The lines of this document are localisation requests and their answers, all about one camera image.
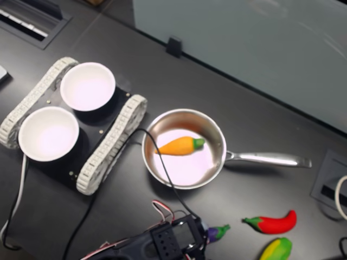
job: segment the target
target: toy eggplant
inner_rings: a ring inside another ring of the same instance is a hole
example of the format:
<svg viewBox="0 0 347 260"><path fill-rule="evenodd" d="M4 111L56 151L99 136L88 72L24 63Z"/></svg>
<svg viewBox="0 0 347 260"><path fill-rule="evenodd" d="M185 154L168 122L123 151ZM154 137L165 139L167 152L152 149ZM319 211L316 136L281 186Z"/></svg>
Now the toy eggplant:
<svg viewBox="0 0 347 260"><path fill-rule="evenodd" d="M216 226L216 227L210 227L208 229L208 238L210 243L212 242L216 242L219 239L221 239L226 232L230 229L229 225L225 225L225 226Z"/></svg>

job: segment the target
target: plastic vegetable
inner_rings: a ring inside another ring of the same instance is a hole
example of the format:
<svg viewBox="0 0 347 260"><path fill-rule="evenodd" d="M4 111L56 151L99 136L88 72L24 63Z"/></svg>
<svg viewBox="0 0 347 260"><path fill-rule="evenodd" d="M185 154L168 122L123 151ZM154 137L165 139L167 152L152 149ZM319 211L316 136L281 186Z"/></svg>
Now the plastic vegetable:
<svg viewBox="0 0 347 260"><path fill-rule="evenodd" d="M193 137L185 136L162 146L159 148L159 151L161 154L187 155L201 148L204 143L205 140L202 138L194 139Z"/></svg>
<svg viewBox="0 0 347 260"><path fill-rule="evenodd" d="M295 227L297 214L294 210L291 210L284 218L245 218L243 222L265 234L281 234Z"/></svg>
<svg viewBox="0 0 347 260"><path fill-rule="evenodd" d="M229 229L230 229L229 225L225 225L221 227L219 226L210 227L208 229L208 238L210 240L210 243L216 242L219 239L221 239Z"/></svg>
<svg viewBox="0 0 347 260"><path fill-rule="evenodd" d="M277 238L268 245L259 260L287 260L292 250L292 242L288 238Z"/></svg>

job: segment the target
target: dark table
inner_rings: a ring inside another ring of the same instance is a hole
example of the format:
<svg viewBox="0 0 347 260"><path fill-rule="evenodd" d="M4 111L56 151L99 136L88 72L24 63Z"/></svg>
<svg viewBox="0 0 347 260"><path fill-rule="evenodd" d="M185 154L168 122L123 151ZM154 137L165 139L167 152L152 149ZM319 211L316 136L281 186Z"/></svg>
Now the dark table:
<svg viewBox="0 0 347 260"><path fill-rule="evenodd" d="M277 236L256 233L241 219L282 217L289 209L298 214L297 226L285 234L293 242L291 259L329 259L339 254L338 240L346 235L346 222L324 216L310 192L328 148L347 156L346 139L191 60L168 55L161 45L84 4L66 0L61 5L74 18L46 50L0 30L0 63L14 78L0 88L0 120L57 59L71 56L80 62L103 63L123 86L148 99L144 126L168 110L192 108L219 124L231 151L286 152L312 159L310 170L230 162L210 184L180 192L208 224L232 227L224 239L208 246L208 258L256 259ZM0 223L5 223L19 186L21 156L20 151L0 147ZM157 222L152 199L182 209L172 191L149 175L140 146L131 144L107 178L69 259ZM31 168L9 236L38 259L61 259L88 202L89 197Z"/></svg>

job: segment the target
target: stainless steel pan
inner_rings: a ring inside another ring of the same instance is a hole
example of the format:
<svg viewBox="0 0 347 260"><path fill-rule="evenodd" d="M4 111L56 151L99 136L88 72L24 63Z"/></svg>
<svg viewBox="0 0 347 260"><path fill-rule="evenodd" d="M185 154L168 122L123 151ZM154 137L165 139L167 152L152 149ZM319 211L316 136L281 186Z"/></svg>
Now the stainless steel pan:
<svg viewBox="0 0 347 260"><path fill-rule="evenodd" d="M178 189L201 187L212 181L227 160L253 161L262 164L288 167L311 167L310 159L282 153L233 153L227 151L226 141L218 125L207 115L191 109L176 109L157 117L148 127L158 147L170 141L190 136L204 138L204 147L186 156L163 155L170 178ZM161 183L170 186L159 155L146 135L142 154L147 169Z"/></svg>

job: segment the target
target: toy chili pepper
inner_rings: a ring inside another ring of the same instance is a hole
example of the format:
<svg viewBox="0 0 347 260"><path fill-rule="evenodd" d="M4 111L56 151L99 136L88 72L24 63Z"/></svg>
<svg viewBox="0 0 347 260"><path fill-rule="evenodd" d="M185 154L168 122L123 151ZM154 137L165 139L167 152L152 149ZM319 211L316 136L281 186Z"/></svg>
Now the toy chili pepper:
<svg viewBox="0 0 347 260"><path fill-rule="evenodd" d="M291 210L284 218L245 218L243 222L265 234L281 234L295 227L297 214L294 210Z"/></svg>
<svg viewBox="0 0 347 260"><path fill-rule="evenodd" d="M229 229L230 229L229 225L225 225L222 227L219 227L219 226L210 227L208 229L208 238L210 240L210 243L216 242L219 239L221 239Z"/></svg>
<svg viewBox="0 0 347 260"><path fill-rule="evenodd" d="M292 242L288 238L277 238L268 245L259 260L287 260L292 251Z"/></svg>

